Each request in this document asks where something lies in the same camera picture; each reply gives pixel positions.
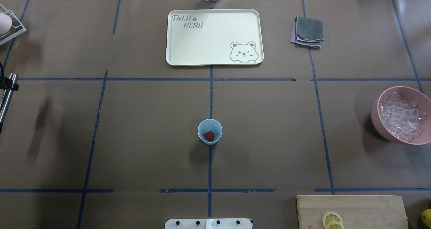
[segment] blue paper cup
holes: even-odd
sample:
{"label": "blue paper cup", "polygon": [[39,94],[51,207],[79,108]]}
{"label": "blue paper cup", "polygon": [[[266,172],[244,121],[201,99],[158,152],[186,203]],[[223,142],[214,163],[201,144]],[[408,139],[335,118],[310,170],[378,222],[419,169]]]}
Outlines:
{"label": "blue paper cup", "polygon": [[[207,133],[208,131],[212,131],[214,133],[213,141],[206,140],[205,137],[203,137],[203,134]],[[199,138],[208,145],[215,144],[222,136],[222,133],[222,125],[220,125],[217,120],[213,119],[206,119],[202,121],[197,127],[197,134],[199,135]]]}

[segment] bear illustration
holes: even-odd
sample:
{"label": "bear illustration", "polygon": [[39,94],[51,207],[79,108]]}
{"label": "bear illustration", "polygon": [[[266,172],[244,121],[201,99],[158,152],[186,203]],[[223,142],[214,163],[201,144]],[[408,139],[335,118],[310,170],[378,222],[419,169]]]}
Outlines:
{"label": "bear illustration", "polygon": [[256,63],[259,55],[256,52],[256,43],[250,41],[247,44],[231,43],[231,60],[234,63]]}

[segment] lemon slice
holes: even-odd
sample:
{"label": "lemon slice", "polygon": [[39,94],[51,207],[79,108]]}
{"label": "lemon slice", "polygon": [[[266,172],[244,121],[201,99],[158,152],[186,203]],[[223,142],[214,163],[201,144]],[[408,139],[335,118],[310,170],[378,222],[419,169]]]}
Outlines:
{"label": "lemon slice", "polygon": [[339,223],[338,221],[333,221],[326,225],[325,229],[344,229],[343,224]]}
{"label": "lemon slice", "polygon": [[327,212],[322,217],[322,225],[324,228],[326,228],[326,226],[333,221],[339,222],[341,225],[343,225],[343,220],[341,219],[340,215],[335,213],[334,211]]}

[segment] pink bowl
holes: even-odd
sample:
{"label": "pink bowl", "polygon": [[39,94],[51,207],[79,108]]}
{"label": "pink bowl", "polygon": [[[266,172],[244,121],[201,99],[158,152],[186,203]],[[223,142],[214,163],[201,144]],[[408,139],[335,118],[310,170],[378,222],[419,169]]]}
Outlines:
{"label": "pink bowl", "polygon": [[[422,124],[425,127],[425,131],[423,131],[422,135],[419,137],[419,141],[411,143],[399,140],[394,135],[392,135],[388,129],[386,129],[385,125],[383,125],[382,119],[379,115],[378,103],[382,98],[393,92],[398,92],[401,98],[404,100],[416,102],[418,104],[418,109],[427,114],[427,117]],[[388,88],[374,103],[373,109],[371,110],[371,120],[377,132],[389,141],[409,145],[423,145],[431,141],[431,100],[416,89],[403,86]]]}

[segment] strawberry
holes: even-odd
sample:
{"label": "strawberry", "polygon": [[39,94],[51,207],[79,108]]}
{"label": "strawberry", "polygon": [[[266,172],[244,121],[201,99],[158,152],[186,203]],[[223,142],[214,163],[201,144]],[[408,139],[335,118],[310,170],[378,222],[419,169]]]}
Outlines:
{"label": "strawberry", "polygon": [[205,137],[208,141],[214,140],[214,133],[212,131],[208,131],[207,133],[203,134],[203,137]]}

